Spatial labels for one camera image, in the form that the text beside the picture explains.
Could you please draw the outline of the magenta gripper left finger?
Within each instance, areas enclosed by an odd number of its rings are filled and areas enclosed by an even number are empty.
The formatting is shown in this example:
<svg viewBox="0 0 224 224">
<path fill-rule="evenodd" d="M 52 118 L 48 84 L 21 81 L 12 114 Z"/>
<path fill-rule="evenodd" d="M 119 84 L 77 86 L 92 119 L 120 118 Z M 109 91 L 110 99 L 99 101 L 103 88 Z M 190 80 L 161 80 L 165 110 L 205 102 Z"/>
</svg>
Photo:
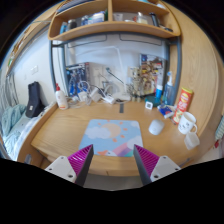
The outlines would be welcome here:
<svg viewBox="0 0 224 224">
<path fill-rule="evenodd" d="M 83 186 L 93 155 L 93 146 L 89 145 L 68 157 L 59 156 L 46 168 L 46 171 L 78 186 Z"/>
</svg>

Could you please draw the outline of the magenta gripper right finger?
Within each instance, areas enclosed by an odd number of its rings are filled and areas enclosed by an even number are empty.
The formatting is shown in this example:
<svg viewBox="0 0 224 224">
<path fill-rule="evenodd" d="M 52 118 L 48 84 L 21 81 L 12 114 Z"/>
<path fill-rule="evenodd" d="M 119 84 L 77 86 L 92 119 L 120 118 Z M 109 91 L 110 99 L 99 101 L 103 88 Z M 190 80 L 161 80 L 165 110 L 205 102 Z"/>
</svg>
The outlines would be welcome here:
<svg viewBox="0 0 224 224">
<path fill-rule="evenodd" d="M 157 156 L 149 150 L 135 145 L 134 158 L 143 185 L 150 184 L 180 170 L 168 156 Z"/>
</svg>

